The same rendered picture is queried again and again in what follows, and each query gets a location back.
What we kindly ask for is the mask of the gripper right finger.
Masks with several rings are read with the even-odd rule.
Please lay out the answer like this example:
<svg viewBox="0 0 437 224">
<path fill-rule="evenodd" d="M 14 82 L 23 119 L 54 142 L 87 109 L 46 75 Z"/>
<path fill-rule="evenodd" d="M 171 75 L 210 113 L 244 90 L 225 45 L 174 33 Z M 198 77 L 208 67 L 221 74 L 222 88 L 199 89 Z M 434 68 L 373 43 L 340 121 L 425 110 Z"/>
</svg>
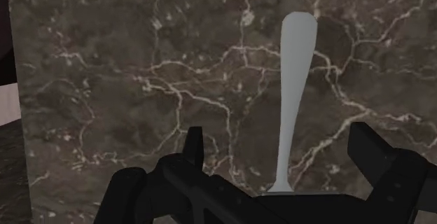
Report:
<svg viewBox="0 0 437 224">
<path fill-rule="evenodd" d="M 391 147 L 365 122 L 353 122 L 347 154 L 373 189 L 365 201 L 369 224 L 414 224 L 419 211 L 437 214 L 437 165 Z"/>
</svg>

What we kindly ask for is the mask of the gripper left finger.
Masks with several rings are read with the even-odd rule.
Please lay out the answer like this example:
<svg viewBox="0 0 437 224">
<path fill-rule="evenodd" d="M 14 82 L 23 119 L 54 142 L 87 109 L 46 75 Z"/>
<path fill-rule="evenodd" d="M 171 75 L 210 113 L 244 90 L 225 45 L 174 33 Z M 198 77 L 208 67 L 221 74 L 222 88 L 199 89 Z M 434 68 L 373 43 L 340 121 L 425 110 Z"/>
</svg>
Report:
<svg viewBox="0 0 437 224">
<path fill-rule="evenodd" d="M 155 169 L 118 170 L 93 224 L 153 224 L 171 216 L 178 224 L 264 224 L 273 215 L 224 178 L 209 176 L 201 127 L 191 127 L 181 153 L 166 155 Z"/>
</svg>

